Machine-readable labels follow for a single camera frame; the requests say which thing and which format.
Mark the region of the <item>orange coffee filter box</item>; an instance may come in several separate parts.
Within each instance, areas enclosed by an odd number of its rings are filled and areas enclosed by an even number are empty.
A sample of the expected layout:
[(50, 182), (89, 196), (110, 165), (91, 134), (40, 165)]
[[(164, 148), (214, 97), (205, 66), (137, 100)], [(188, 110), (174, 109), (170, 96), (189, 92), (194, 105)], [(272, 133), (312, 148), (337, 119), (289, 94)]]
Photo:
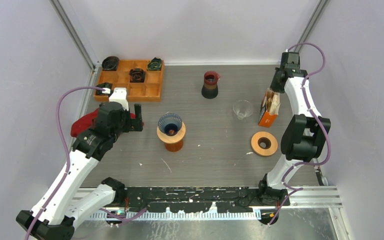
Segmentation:
[(279, 114), (280, 105), (280, 94), (268, 88), (260, 105), (258, 125), (270, 128)]

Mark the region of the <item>orange glass carafe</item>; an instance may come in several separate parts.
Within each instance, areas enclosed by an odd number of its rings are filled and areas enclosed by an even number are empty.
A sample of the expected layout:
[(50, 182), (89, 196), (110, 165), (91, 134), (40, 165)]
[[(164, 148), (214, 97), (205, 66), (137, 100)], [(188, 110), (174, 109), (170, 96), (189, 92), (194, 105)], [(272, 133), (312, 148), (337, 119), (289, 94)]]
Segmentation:
[(179, 142), (176, 142), (176, 143), (166, 143), (166, 142), (164, 143), (165, 149), (167, 151), (173, 152), (173, 153), (174, 152), (178, 152), (179, 150), (181, 150), (183, 145), (184, 145), (184, 141), (183, 140), (181, 140)]

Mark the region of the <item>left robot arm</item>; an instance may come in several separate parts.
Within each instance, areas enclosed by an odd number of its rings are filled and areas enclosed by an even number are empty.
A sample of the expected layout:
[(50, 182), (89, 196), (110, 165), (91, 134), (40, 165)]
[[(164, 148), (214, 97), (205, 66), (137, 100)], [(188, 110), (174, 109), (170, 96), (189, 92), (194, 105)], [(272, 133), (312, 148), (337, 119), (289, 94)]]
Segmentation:
[(49, 190), (30, 210), (21, 210), (16, 222), (27, 236), (38, 240), (70, 240), (76, 228), (100, 208), (121, 206), (127, 197), (125, 185), (107, 177), (91, 193), (72, 203), (89, 173), (102, 160), (122, 133), (143, 130), (142, 106), (134, 113), (118, 102), (102, 103), (76, 139), (68, 161)]

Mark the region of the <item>blue glass dripper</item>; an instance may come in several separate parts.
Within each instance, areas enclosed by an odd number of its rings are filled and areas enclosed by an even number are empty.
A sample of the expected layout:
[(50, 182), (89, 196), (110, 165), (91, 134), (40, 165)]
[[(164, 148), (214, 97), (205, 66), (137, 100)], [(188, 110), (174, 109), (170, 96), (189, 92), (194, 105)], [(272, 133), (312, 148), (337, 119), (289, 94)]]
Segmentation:
[(157, 126), (163, 134), (174, 136), (181, 130), (183, 121), (179, 115), (175, 113), (167, 113), (160, 117)]

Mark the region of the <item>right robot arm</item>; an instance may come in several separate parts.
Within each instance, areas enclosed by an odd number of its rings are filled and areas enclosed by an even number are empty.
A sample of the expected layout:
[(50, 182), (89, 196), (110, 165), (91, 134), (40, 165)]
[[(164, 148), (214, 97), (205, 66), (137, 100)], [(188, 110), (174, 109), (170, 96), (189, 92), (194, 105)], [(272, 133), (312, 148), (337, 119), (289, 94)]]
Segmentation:
[(257, 198), (271, 205), (287, 195), (287, 183), (297, 170), (322, 153), (331, 128), (329, 118), (322, 117), (311, 95), (309, 74), (301, 69), (298, 52), (285, 51), (280, 66), (260, 105), (259, 126), (269, 128), (278, 116), (280, 95), (289, 99), (292, 118), (280, 141), (281, 156), (275, 167), (259, 182)]

